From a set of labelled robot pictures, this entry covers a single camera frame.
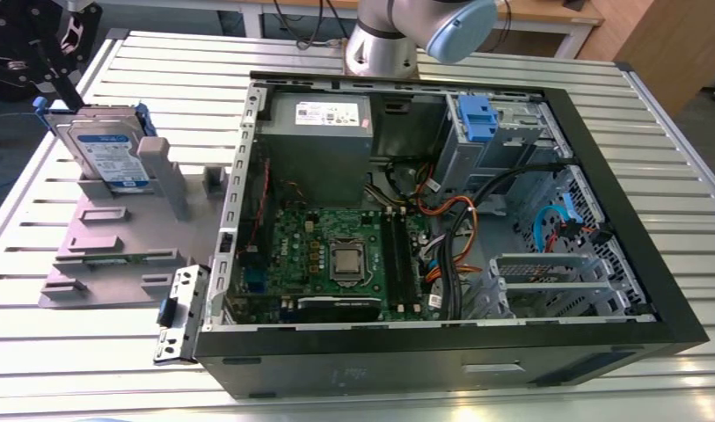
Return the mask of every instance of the label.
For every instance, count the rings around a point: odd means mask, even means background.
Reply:
[[[438,295],[430,295],[430,297],[427,298],[427,306],[430,308],[439,309],[441,304],[442,304],[442,298]]]
[[[596,19],[584,19],[584,18],[572,18],[570,21],[574,24],[589,24],[589,25],[597,25],[600,23]]]
[[[439,190],[439,183],[435,182],[431,178],[427,179],[427,183],[425,186],[433,191],[437,192]]]
[[[131,154],[131,139],[125,135],[79,135],[77,140],[104,182],[117,187],[148,184],[148,174]]]
[[[91,259],[84,261],[87,265],[91,266],[124,266],[127,265],[127,259],[112,258],[112,259]]]
[[[359,108],[354,103],[296,103],[295,125],[359,126]]]

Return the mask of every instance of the slotted aluminum table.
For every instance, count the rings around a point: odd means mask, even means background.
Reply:
[[[339,53],[133,32],[105,41],[79,88],[87,103],[140,99],[172,145],[169,159],[192,172],[232,160],[247,72],[338,74]],[[153,420],[204,411],[204,420],[228,420],[222,412],[266,421],[715,420],[715,178],[641,82],[610,63],[503,55],[453,66],[421,55],[419,73],[569,91],[710,342],[569,388],[236,403],[199,366],[151,365],[153,308],[36,308],[80,196],[77,165],[47,135],[0,209],[0,418]]]

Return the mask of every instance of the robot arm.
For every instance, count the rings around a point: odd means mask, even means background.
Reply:
[[[474,52],[495,24],[494,0],[363,0],[346,46],[359,76],[410,77],[419,46],[439,62]]]
[[[71,110],[83,106],[73,82],[80,77],[77,63],[85,62],[91,55],[101,17],[96,4],[80,2],[76,7],[71,9],[67,34],[60,42],[56,32],[63,9],[56,3],[49,0],[0,2],[0,82],[16,86],[35,84],[43,92],[56,91]]]

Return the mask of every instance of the cpu socket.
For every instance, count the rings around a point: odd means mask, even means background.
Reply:
[[[364,243],[359,239],[334,239],[328,243],[331,281],[354,287],[364,280]]]

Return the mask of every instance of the green motherboard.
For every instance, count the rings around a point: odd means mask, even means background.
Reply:
[[[275,214],[270,265],[267,271],[246,268],[243,285],[248,292],[230,297],[235,320],[242,324],[284,322],[286,307],[307,296],[370,297],[379,299],[378,320],[431,319],[421,300],[418,264],[405,262],[403,277],[410,280],[411,305],[391,302],[391,276],[383,257],[386,236],[381,211],[350,209],[284,209]],[[415,256],[418,239],[427,232],[426,218],[401,214],[407,252]]]

